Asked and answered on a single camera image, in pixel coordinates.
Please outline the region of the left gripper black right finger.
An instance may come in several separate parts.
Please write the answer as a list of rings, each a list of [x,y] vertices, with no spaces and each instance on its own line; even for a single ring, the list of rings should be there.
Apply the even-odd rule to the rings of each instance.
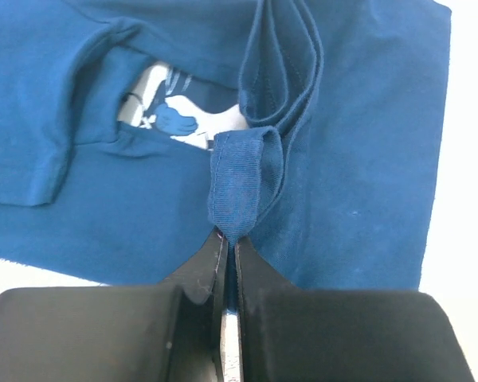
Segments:
[[[450,320],[431,296],[303,290],[247,238],[235,258],[244,380],[472,380]]]

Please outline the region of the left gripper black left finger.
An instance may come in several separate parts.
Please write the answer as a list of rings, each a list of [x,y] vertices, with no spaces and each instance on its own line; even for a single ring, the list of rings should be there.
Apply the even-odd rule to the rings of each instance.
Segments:
[[[220,381],[226,238],[162,282],[0,294],[0,381]]]

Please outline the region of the blue t shirt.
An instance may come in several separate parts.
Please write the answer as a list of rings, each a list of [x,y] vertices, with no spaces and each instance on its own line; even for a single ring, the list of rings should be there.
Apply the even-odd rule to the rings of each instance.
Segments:
[[[155,283],[214,228],[300,287],[419,286],[451,12],[0,1],[0,258]]]

